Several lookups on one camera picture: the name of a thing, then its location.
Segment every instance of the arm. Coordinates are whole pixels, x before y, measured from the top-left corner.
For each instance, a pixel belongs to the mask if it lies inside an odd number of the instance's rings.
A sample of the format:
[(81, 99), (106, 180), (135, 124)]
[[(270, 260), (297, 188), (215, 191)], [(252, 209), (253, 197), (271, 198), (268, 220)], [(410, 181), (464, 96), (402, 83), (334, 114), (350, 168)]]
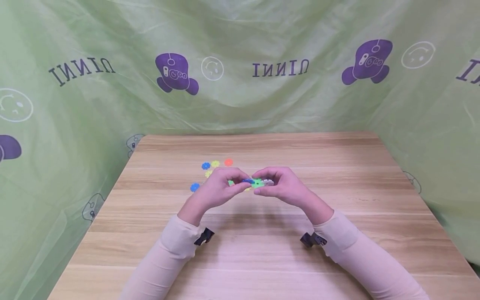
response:
[(119, 300), (163, 300), (183, 266), (195, 256), (195, 241), (204, 228), (205, 212), (220, 206), (251, 187), (242, 182), (249, 176), (238, 168), (216, 168), (207, 181), (187, 199), (173, 216), (146, 257), (124, 287)]
[(341, 212), (334, 211), (286, 167), (268, 167), (253, 178), (272, 179), (274, 186), (255, 194), (276, 197), (299, 207), (323, 237), (325, 254), (352, 274), (376, 300), (428, 300), (427, 294), (391, 255), (359, 231)]
[(341, 212), (310, 194), (301, 207), (315, 233), (327, 240), (325, 254), (339, 264), (376, 300), (428, 300), (415, 279), (395, 258), (355, 227)]
[(202, 232), (198, 226), (173, 216), (133, 272), (119, 300), (163, 300), (183, 266), (195, 256), (194, 243)]

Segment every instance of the left hand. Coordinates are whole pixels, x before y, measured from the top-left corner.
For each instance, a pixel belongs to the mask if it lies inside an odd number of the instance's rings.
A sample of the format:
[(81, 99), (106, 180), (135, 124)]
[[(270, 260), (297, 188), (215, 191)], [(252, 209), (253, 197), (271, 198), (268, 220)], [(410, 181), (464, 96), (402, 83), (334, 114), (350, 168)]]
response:
[[(251, 187), (248, 182), (242, 182), (249, 178), (250, 176), (239, 168), (216, 168), (189, 199), (201, 202), (207, 210), (220, 206)], [(230, 186), (229, 180), (233, 181), (234, 185)]]
[[(251, 187), (250, 183), (242, 182), (249, 178), (250, 176), (239, 168), (216, 168), (207, 181), (187, 199), (178, 217), (198, 226), (207, 210), (225, 204), (233, 196)], [(233, 181), (234, 185), (230, 186), (229, 180)]]

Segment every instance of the wrist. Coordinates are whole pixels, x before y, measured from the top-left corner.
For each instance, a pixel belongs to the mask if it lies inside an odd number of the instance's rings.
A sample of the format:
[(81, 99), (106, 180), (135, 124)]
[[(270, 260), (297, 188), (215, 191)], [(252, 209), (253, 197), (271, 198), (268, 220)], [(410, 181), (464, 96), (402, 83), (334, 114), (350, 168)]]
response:
[(312, 225), (320, 225), (330, 220), (334, 210), (315, 193), (305, 197), (304, 205), (300, 207)]
[(189, 198), (180, 209), (177, 216), (179, 219), (198, 227), (202, 217), (208, 209), (209, 208), (202, 204), (201, 201)]

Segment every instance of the green toy piece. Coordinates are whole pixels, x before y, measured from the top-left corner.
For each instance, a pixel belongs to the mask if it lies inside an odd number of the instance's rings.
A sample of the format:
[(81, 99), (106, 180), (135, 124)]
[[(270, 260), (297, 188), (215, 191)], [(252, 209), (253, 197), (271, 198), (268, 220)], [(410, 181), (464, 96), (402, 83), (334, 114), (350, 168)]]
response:
[[(229, 180), (228, 184), (232, 186), (234, 183), (233, 181)], [(253, 179), (252, 187), (254, 189), (259, 188), (261, 186), (265, 186), (264, 182), (261, 179)]]
[(265, 186), (264, 182), (261, 179), (253, 179), (254, 183), (252, 184), (252, 187), (254, 189), (259, 188), (261, 186)]

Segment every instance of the green backdrop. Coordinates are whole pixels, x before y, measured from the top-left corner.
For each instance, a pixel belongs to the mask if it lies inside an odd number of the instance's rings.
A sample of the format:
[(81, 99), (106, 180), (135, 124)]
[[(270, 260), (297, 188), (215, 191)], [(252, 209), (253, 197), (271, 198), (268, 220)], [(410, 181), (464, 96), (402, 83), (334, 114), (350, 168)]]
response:
[(0, 1), (0, 299), (48, 296), (147, 134), (374, 131), (480, 264), (479, 11)]

